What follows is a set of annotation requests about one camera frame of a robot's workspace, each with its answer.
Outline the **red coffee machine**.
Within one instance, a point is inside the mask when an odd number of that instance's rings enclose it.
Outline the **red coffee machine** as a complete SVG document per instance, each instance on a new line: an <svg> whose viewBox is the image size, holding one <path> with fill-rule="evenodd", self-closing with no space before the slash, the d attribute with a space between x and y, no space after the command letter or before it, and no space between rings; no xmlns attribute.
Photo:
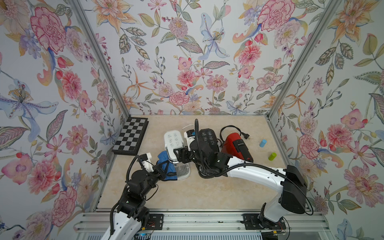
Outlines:
<svg viewBox="0 0 384 240"><path fill-rule="evenodd" d="M254 162L244 140L238 133L229 134L223 143L221 153L229 154L247 162Z"/></svg>

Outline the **blue microfiber cloth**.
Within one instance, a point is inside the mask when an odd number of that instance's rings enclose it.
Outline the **blue microfiber cloth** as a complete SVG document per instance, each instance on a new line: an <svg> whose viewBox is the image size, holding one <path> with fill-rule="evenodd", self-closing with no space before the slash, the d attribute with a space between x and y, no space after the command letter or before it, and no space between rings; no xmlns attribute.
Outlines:
<svg viewBox="0 0 384 240"><path fill-rule="evenodd" d="M160 168L161 181L167 182L178 180L176 168L174 164L170 162L167 151L162 151L158 155L157 166Z"/></svg>

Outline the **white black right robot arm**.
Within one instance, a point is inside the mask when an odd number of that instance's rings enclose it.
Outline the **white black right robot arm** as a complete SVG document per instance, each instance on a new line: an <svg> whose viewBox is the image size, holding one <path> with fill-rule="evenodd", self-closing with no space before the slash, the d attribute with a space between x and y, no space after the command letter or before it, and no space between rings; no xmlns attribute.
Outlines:
<svg viewBox="0 0 384 240"><path fill-rule="evenodd" d="M193 162L201 178L239 178L263 185L277 194L264 203L256 217L248 220L257 229L286 229L284 217L288 213L302 215L309 204L307 184L300 171L291 165L285 169L255 164L229 154L215 152L207 144L193 140L189 146L172 151L178 163Z"/></svg>

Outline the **black coffee machine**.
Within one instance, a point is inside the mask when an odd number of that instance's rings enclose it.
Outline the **black coffee machine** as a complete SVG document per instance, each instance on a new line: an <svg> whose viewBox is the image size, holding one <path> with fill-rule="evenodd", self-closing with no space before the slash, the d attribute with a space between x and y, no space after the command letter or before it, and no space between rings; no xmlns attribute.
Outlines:
<svg viewBox="0 0 384 240"><path fill-rule="evenodd" d="M212 129L202 129L198 132L198 170L203 179L213 178L216 174L213 170L213 162L219 152L218 139Z"/></svg>

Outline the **white coffee machine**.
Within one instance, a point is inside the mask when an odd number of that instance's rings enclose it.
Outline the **white coffee machine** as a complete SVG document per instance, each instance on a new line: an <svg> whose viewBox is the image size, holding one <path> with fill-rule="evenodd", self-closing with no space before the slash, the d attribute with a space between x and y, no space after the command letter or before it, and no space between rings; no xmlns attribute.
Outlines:
<svg viewBox="0 0 384 240"><path fill-rule="evenodd" d="M179 161L178 155L175 153L175 150L178 153L178 150L181 150L185 147L185 143L180 131L172 130L166 132L164 134L164 141L169 161L175 167L178 181L187 179L191 175L190 164L184 164Z"/></svg>

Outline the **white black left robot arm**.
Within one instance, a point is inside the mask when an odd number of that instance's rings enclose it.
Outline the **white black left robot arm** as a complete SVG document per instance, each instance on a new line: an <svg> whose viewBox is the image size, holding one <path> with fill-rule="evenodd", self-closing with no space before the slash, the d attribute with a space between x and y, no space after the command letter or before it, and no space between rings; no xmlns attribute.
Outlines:
<svg viewBox="0 0 384 240"><path fill-rule="evenodd" d="M145 228L149 221L149 209L145 207L147 194L158 186L158 181L166 176L160 165L149 165L151 170L142 167L131 172L130 165L126 174L126 185L119 201L113 206L109 216L109 228L103 240L132 240Z"/></svg>

